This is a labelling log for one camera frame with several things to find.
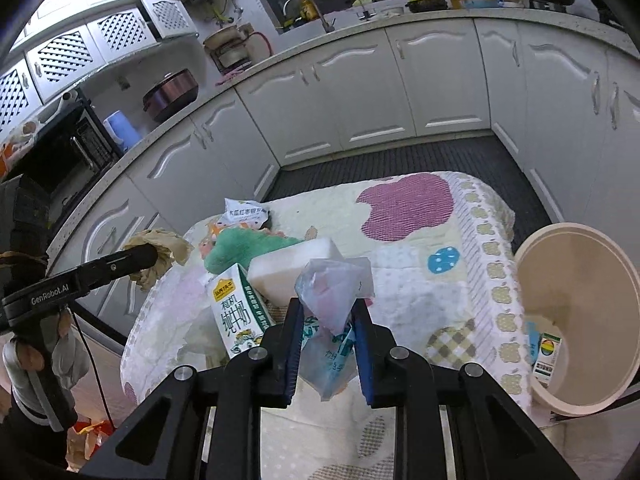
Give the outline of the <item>clear plastic bag wrapper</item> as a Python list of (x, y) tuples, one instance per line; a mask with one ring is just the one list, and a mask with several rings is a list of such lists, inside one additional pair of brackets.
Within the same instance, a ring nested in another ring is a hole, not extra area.
[(298, 374), (326, 402), (357, 374), (350, 314), (358, 299), (375, 296), (370, 260), (312, 259), (295, 291), (304, 309)]

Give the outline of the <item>white snack wrapper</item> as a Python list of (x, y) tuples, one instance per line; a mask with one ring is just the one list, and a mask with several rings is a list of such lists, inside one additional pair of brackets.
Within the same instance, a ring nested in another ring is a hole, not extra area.
[(224, 213), (217, 220), (221, 228), (262, 229), (269, 220), (269, 210), (254, 200), (224, 200)]

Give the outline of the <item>black microwave oven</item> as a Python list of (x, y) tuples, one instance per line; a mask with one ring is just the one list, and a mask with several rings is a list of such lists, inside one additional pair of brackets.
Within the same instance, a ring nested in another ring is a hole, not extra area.
[(48, 226), (57, 231), (80, 201), (122, 157), (86, 100), (63, 110), (40, 130), (33, 148), (9, 172), (29, 177), (46, 194)]

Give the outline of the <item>beige round trash bin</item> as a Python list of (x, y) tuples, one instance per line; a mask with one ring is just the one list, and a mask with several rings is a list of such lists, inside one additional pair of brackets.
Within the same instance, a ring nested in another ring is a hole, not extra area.
[(639, 274), (611, 237), (579, 223), (550, 224), (515, 255), (521, 303), (539, 333), (561, 339), (548, 385), (534, 399), (556, 414), (600, 412), (639, 370)]

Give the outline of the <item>brown paper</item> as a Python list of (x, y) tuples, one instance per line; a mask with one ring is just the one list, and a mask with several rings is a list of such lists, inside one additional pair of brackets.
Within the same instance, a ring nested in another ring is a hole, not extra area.
[(149, 244), (156, 249), (155, 263), (147, 269), (130, 274), (142, 292), (148, 292), (162, 278), (174, 263), (184, 266), (189, 260), (193, 245), (180, 235), (165, 229), (148, 229), (137, 232), (126, 241), (122, 248), (130, 249)]

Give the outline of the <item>rainbow medicine box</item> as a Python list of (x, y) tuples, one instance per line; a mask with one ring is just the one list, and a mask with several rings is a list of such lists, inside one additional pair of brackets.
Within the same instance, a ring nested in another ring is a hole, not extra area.
[(560, 356), (562, 342), (561, 337), (549, 333), (541, 333), (539, 335), (537, 353), (533, 365), (533, 375), (536, 381), (544, 388), (548, 388), (551, 385), (556, 363)]

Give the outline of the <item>green fluffy cloth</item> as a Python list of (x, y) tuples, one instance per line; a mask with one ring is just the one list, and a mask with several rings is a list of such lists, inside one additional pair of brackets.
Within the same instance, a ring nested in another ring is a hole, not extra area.
[(254, 258), (301, 242), (300, 238), (269, 230), (228, 228), (217, 236), (204, 258), (204, 268), (211, 274), (221, 274), (235, 264), (247, 270)]

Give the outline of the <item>patterned quilt table cover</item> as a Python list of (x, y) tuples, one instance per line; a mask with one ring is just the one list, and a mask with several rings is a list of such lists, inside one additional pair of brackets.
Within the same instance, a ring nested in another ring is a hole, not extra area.
[[(461, 172), (320, 188), (268, 206), (277, 232), (327, 237), (346, 257), (367, 258), (376, 324), (428, 362), (483, 365), (524, 411), (532, 407), (524, 309), (511, 243), (514, 212), (486, 183)], [(194, 247), (151, 289), (122, 362), (122, 390), (143, 401), (177, 366), (206, 370), (226, 352), (205, 290), (213, 222), (186, 232)], [(388, 479), (395, 416), (367, 406), (358, 382), (322, 401), (306, 382), (284, 411), (262, 414), (267, 479)]]

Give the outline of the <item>blue cup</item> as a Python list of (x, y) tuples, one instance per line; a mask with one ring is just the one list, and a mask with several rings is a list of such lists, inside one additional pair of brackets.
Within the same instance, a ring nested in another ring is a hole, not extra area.
[(124, 152), (128, 152), (141, 139), (140, 133), (131, 125), (131, 122), (121, 110), (115, 110), (103, 121), (104, 128), (112, 140)]

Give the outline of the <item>white foam sponge block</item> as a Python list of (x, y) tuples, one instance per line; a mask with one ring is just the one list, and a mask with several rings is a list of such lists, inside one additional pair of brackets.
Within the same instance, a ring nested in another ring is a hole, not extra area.
[(287, 307), (296, 297), (294, 286), (299, 274), (314, 259), (342, 260), (343, 256), (329, 237), (305, 240), (253, 258), (247, 279), (270, 304)]

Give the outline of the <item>milk carton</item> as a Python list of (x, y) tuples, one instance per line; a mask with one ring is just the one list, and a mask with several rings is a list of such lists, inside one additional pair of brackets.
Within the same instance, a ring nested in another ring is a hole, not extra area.
[(230, 359), (259, 347), (273, 319), (245, 269), (235, 263), (205, 286), (224, 348)]

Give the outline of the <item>black floor mat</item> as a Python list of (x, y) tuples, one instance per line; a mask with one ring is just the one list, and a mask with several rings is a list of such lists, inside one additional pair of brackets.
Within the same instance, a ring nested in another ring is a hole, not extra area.
[(279, 171), (266, 200), (362, 180), (423, 171), (459, 171), (491, 186), (514, 211), (512, 248), (551, 223), (525, 174), (493, 134), (341, 155), (298, 169)]

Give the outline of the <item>yellow lidded pot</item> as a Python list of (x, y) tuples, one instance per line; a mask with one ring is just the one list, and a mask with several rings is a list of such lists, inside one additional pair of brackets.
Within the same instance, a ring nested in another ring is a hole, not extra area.
[(408, 0), (405, 7), (411, 13), (421, 13), (447, 10), (448, 3), (446, 0)]

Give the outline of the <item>kitchen faucet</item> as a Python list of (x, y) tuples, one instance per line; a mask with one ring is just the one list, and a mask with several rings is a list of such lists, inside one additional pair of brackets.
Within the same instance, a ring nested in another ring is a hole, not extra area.
[(327, 34), (334, 32), (335, 26), (326, 20), (314, 0), (286, 0), (282, 6), (284, 16), (288, 16), (288, 6), (294, 1), (299, 2), (299, 14), (303, 20), (307, 22), (320, 21), (323, 30)]

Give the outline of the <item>purple rice cooker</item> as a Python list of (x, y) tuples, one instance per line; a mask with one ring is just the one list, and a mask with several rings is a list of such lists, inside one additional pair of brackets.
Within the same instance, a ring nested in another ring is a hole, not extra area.
[(200, 86), (188, 68), (167, 74), (142, 98), (143, 110), (161, 124), (198, 97)]

